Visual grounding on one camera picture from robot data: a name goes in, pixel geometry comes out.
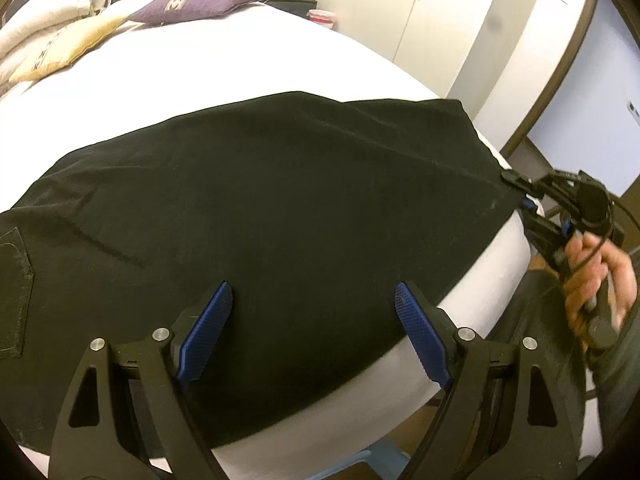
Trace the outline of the right hand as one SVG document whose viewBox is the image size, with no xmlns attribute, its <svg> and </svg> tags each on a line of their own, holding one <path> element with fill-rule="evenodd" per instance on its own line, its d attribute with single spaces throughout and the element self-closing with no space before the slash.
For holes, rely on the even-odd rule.
<svg viewBox="0 0 640 480">
<path fill-rule="evenodd" d="M 620 330 L 636 303 L 638 284 L 629 255 L 610 240 L 585 233 L 573 238 L 565 247 L 572 276 L 563 285 L 567 323 L 576 337 L 585 339 L 587 318 L 585 304 L 597 295 L 601 285 L 612 278 L 610 290 L 612 324 Z"/>
</svg>

